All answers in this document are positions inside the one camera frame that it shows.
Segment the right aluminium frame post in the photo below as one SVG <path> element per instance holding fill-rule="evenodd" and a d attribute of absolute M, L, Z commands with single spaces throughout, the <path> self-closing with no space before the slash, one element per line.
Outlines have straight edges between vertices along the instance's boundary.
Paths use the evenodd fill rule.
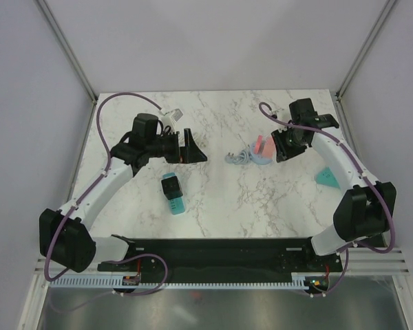
<path fill-rule="evenodd" d="M 342 97 L 347 92 L 349 86 L 357 75 L 357 72 L 366 59 L 366 56 L 377 41 L 381 31 L 383 30 L 385 24 L 387 23 L 398 3 L 399 1 L 397 0 L 387 0 L 384 3 L 384 6 L 382 7 L 378 17 L 375 19 L 372 27 L 370 28 L 368 35 L 366 36 L 365 41 L 362 43 L 357 55 L 355 56 L 354 61 L 351 64 L 346 76 L 342 80 L 340 87 L 335 92 L 335 96 L 338 100 L 342 99 Z"/>

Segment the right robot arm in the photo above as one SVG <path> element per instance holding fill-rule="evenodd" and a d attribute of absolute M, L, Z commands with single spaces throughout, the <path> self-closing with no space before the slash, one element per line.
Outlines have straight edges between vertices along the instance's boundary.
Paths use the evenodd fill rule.
<path fill-rule="evenodd" d="M 332 225 L 312 236 L 312 247 L 301 253 L 303 266 L 318 270 L 326 263 L 326 255 L 340 252 L 349 245 L 358 244 L 372 249 L 366 239 L 388 232 L 388 253 L 395 244 L 393 222 L 396 188 L 390 182 L 381 182 L 359 160 L 343 139 L 339 123 L 333 115 L 319 115 L 312 100 L 303 98 L 289 105 L 291 119 L 285 130 L 273 131 L 277 162 L 285 162 L 308 149 L 316 151 L 335 176 L 343 194 L 333 217 Z"/>

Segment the aluminium frame post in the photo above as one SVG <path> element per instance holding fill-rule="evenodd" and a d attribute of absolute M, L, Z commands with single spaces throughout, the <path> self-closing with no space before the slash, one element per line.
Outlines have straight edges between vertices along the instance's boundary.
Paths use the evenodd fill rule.
<path fill-rule="evenodd" d="M 357 55 L 355 56 L 354 61 L 351 64 L 346 76 L 342 80 L 340 87 L 335 92 L 335 96 L 338 100 L 342 99 L 342 97 L 347 92 L 349 86 L 357 75 L 357 72 L 366 59 L 366 56 L 377 41 L 381 31 L 383 30 L 385 24 L 387 23 L 398 3 L 399 1 L 397 0 L 387 0 L 384 3 L 384 6 L 382 7 L 378 17 L 375 19 L 372 27 L 370 28 L 368 35 L 366 36 L 365 41 L 362 43 Z"/>
<path fill-rule="evenodd" d="M 78 78 L 82 88 L 85 90 L 85 93 L 87 94 L 90 102 L 95 105 L 98 101 L 98 96 L 96 95 L 94 88 L 92 87 L 88 77 L 86 76 L 82 65 L 80 64 L 74 50 L 72 49 L 72 46 L 70 45 L 48 2 L 45 0 L 34 0 L 34 4 L 47 23 L 50 31 L 53 33 L 57 44 L 61 48 L 61 51 L 66 57 L 66 60 L 70 64 L 76 77 Z"/>

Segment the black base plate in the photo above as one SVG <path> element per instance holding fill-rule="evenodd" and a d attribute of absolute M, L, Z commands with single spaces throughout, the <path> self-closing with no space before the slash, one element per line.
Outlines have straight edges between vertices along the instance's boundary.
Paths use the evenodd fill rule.
<path fill-rule="evenodd" d="M 122 265 L 100 272 L 140 272 L 147 281 L 285 280 L 293 273 L 341 272 L 336 254 L 317 256 L 310 239 L 135 239 Z"/>

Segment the pink plug adapter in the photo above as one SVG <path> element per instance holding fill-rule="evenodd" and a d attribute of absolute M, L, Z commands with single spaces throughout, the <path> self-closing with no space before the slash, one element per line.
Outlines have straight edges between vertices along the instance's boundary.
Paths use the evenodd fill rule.
<path fill-rule="evenodd" d="M 253 148 L 254 154 L 259 155 L 262 152 L 263 145 L 264 145 L 264 137 L 262 135 L 259 135 L 257 137 L 257 140 Z"/>

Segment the blue round power strip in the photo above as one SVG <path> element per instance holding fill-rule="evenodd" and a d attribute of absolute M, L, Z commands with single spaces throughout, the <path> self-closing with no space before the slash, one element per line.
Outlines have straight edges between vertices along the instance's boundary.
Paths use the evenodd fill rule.
<path fill-rule="evenodd" d="M 271 158 L 266 158 L 261 156 L 260 154 L 257 154 L 254 152 L 255 148 L 255 143 L 252 143 L 251 145 L 248 145 L 245 149 L 243 149 L 240 153 L 237 155 L 228 153 L 224 161 L 227 164 L 234 164 L 234 165 L 245 165 L 248 164 L 249 162 L 253 162 L 257 165 L 267 165 L 272 162 Z"/>

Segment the teal rectangular power strip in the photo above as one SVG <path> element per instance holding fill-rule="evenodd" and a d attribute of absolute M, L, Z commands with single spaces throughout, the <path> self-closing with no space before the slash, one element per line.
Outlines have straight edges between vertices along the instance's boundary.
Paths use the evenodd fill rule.
<path fill-rule="evenodd" d="M 167 173 L 165 175 L 162 176 L 162 179 L 166 178 L 166 177 L 171 177 L 171 176 L 176 176 L 175 173 Z M 183 202 L 183 196 L 177 199 L 172 199 L 172 200 L 168 200 L 169 202 L 169 207 L 170 207 L 170 211 L 172 213 L 172 215 L 179 215 L 185 212 L 185 206 L 184 206 L 184 202 Z"/>

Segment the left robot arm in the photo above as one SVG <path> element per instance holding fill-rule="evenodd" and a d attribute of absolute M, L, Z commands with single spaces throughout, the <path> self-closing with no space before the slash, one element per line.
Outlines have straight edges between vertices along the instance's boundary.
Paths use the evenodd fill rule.
<path fill-rule="evenodd" d="M 114 261 L 122 270 L 131 270 L 137 253 L 129 249 L 129 239 L 111 235 L 91 237 L 89 231 L 109 200 L 147 165 L 151 158 L 169 164 L 205 162 L 207 156 L 184 130 L 184 146 L 178 133 L 158 134 L 157 116 L 140 113 L 132 130 L 109 152 L 108 163 L 93 183 L 58 210 L 46 209 L 39 217 L 39 247 L 45 263 L 54 261 L 68 270 L 82 272 L 96 262 Z"/>

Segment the left aluminium frame post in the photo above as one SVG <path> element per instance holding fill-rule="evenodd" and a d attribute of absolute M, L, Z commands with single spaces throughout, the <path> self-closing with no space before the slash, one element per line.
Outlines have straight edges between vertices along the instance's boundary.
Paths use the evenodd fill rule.
<path fill-rule="evenodd" d="M 61 48 L 61 51 L 66 57 L 66 60 L 70 64 L 76 77 L 78 78 L 82 88 L 85 90 L 85 93 L 87 94 L 90 102 L 95 105 L 98 101 L 98 96 L 96 95 L 94 88 L 92 87 L 88 77 L 86 76 L 82 65 L 80 64 L 74 50 L 72 49 L 72 46 L 70 45 L 48 2 L 45 0 L 34 0 L 34 4 L 47 23 L 50 31 L 53 33 L 57 44 Z"/>

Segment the teal triangular power strip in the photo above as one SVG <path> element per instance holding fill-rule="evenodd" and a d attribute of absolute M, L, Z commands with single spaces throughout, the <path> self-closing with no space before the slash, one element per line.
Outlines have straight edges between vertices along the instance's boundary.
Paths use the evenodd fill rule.
<path fill-rule="evenodd" d="M 340 189 L 340 185 L 335 175 L 328 166 L 315 175 L 315 182 L 319 185 Z"/>

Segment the black cube plug adapter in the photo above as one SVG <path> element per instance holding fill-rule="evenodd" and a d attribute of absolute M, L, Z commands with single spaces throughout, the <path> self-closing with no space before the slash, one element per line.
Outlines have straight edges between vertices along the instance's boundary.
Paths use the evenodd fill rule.
<path fill-rule="evenodd" d="M 166 177 L 161 180 L 162 191 L 168 200 L 183 196 L 180 182 L 176 176 Z"/>

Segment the pink cube socket adapter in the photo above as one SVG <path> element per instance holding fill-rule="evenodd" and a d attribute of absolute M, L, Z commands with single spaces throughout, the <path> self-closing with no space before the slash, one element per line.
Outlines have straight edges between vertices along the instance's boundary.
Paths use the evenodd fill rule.
<path fill-rule="evenodd" d="M 276 148 L 275 148 L 275 143 L 273 141 L 273 138 L 268 137 L 266 141 L 264 142 L 261 156 L 263 158 L 271 160 L 273 158 L 275 151 L 276 151 Z"/>

